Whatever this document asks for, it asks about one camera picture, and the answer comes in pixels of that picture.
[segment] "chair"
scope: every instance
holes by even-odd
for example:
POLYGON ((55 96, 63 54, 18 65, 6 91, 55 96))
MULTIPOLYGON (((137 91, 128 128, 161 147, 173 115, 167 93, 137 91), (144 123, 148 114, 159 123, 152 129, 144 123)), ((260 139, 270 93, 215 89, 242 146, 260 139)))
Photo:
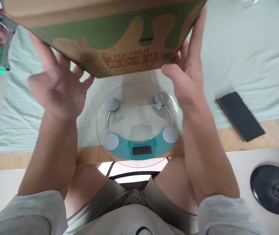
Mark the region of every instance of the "chair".
MULTIPOLYGON (((123 177, 137 176, 137 175, 151 175, 152 177, 156 177, 160 173, 160 171, 133 171, 133 172, 127 172, 115 176, 109 176, 112 171, 113 165, 115 163, 116 162, 112 162, 106 175, 106 177, 108 177, 110 180, 116 180, 123 177)), ((131 182, 131 183, 120 183, 120 185, 122 185, 126 190, 131 190, 131 189, 144 189, 147 183, 148 181, 144 180, 144 181, 131 182)))

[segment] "forearm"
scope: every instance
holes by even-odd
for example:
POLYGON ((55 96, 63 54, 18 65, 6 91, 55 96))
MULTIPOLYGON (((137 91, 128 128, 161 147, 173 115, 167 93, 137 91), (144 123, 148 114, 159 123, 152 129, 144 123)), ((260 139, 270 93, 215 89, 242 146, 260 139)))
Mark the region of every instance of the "forearm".
POLYGON ((76 120, 55 119, 45 113, 18 195, 57 190, 65 198, 75 171, 76 155, 76 120))
POLYGON ((183 141, 186 168, 198 205, 212 195, 240 196, 206 101, 183 111, 183 141))

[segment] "finger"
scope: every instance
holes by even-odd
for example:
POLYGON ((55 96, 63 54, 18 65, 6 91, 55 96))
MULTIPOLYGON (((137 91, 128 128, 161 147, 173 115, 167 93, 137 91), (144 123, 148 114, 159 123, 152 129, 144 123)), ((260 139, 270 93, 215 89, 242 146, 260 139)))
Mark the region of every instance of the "finger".
POLYGON ((181 70, 183 70, 183 71, 185 70, 185 64, 183 63, 183 60, 181 58, 181 54, 180 53, 178 53, 176 55, 176 57, 174 59, 174 63, 177 64, 181 68, 181 70))
POLYGON ((172 80, 174 86, 179 83, 181 78, 186 76, 177 64, 163 65, 161 67, 161 72, 172 80))
POLYGON ((90 86, 93 84, 95 77, 90 75, 88 79, 82 82, 82 84, 85 86, 86 90, 90 88, 90 86))
POLYGON ((183 42, 183 45, 179 51, 181 52, 182 61, 185 64, 186 59, 187 59, 187 54, 188 54, 188 41, 187 40, 185 40, 183 42))
POLYGON ((70 69, 71 61, 68 58, 66 58, 63 54, 61 54, 60 52, 57 51, 56 58, 57 58, 59 65, 62 68, 65 68, 67 70, 70 69))
POLYGON ((77 79, 80 79, 83 76, 84 72, 85 71, 78 65, 76 65, 73 69, 73 73, 77 76, 77 79))
POLYGON ((206 14, 207 8, 204 7, 193 27, 192 36, 189 41, 188 55, 185 67, 188 67, 189 65, 193 64, 193 62, 200 60, 200 52, 203 33, 205 29, 206 14))
POLYGON ((42 70, 48 71, 58 66, 58 61, 51 47, 33 33, 28 32, 28 34, 42 64, 42 70))
POLYGON ((55 70, 48 70, 31 75, 28 83, 33 92, 42 93, 55 89, 60 83, 60 76, 55 70))

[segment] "gray shorts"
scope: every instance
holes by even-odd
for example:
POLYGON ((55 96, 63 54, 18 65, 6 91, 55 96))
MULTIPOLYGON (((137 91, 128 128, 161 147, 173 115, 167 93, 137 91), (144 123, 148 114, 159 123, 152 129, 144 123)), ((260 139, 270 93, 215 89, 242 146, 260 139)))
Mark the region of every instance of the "gray shorts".
POLYGON ((174 205, 150 177, 144 190, 126 190, 116 181, 109 180, 86 206, 68 220, 69 227, 64 234, 73 234, 100 216, 134 203, 146 206, 185 234, 198 231, 197 216, 174 205))

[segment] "black phone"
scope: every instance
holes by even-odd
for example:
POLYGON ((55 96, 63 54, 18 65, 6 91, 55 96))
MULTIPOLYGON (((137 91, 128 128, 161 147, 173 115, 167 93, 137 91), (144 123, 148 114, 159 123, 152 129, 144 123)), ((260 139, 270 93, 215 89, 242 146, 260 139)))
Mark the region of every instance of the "black phone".
POLYGON ((236 91, 216 99, 216 102, 244 142, 250 142, 265 134, 236 91))

